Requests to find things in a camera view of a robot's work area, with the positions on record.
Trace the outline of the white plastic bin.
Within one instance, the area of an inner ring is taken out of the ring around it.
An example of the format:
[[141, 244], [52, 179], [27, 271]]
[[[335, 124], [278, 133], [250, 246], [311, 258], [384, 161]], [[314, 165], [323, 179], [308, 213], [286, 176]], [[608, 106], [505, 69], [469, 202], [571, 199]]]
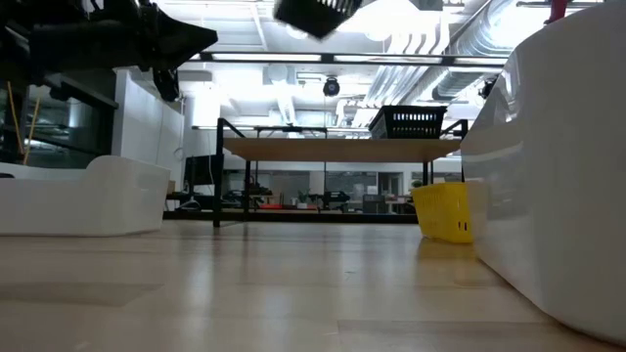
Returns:
[[626, 0], [520, 42], [461, 153], [479, 258], [547, 315], [626, 347]]
[[104, 155], [84, 169], [0, 162], [0, 236], [114, 237], [161, 227], [170, 170]]

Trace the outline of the silver ceiling ventilation duct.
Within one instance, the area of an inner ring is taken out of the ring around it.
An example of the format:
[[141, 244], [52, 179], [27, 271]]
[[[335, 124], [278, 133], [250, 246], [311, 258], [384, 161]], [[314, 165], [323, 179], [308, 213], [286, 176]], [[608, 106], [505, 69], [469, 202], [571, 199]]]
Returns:
[[[449, 46], [453, 56], [507, 56], [514, 48], [508, 39], [497, 39], [496, 32], [505, 13], [515, 7], [517, 0], [490, 0], [469, 26]], [[452, 101], [479, 79], [479, 72], [452, 71], [449, 67], [432, 89], [435, 100]]]

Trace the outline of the black plastic basket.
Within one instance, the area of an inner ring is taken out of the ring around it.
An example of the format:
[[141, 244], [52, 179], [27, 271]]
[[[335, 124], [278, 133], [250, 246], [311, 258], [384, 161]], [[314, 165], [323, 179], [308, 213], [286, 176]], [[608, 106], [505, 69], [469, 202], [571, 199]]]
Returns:
[[274, 19], [322, 40], [352, 18], [363, 0], [276, 0]]
[[383, 106], [369, 125], [373, 139], [438, 139], [445, 106]]

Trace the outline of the black computer monitor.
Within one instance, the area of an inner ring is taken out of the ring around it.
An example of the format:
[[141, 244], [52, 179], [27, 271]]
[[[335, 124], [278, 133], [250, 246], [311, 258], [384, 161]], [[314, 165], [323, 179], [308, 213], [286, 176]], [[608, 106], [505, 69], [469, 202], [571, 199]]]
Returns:
[[223, 163], [223, 155], [209, 154], [187, 157], [184, 180], [193, 186], [213, 185], [213, 177], [222, 172]]

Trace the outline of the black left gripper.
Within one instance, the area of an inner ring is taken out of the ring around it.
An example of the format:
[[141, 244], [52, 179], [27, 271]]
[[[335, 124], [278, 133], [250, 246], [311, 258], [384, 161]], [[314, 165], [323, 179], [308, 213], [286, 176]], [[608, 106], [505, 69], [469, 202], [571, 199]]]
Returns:
[[213, 29], [179, 22], [156, 4], [106, 4], [96, 18], [37, 24], [28, 38], [34, 65], [53, 72], [138, 66], [174, 69], [218, 40]]

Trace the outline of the yellow plastic basket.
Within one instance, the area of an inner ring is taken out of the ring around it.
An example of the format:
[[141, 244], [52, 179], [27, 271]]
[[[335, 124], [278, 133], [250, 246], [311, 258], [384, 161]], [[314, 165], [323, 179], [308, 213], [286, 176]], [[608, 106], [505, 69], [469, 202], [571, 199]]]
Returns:
[[411, 192], [422, 234], [431, 240], [473, 243], [465, 183], [438, 183]]

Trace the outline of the wooden shelf with black legs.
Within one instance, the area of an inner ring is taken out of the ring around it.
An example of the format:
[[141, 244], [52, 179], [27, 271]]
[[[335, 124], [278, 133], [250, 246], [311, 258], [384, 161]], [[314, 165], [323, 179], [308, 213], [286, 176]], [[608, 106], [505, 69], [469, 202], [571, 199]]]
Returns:
[[[428, 183], [434, 169], [433, 163], [460, 148], [461, 141], [469, 132], [465, 119], [444, 129], [452, 140], [435, 139], [277, 139], [248, 138], [228, 120], [217, 120], [215, 155], [211, 165], [215, 168], [213, 180], [212, 221], [218, 227], [223, 221], [250, 222], [303, 222], [303, 223], [353, 223], [353, 224], [417, 224], [416, 215], [389, 214], [338, 214], [330, 211], [268, 211], [249, 210], [251, 164], [254, 161], [329, 162], [335, 163], [419, 163], [423, 166], [423, 182]], [[222, 186], [225, 155], [229, 151], [245, 161], [243, 210], [225, 212], [222, 202]]]

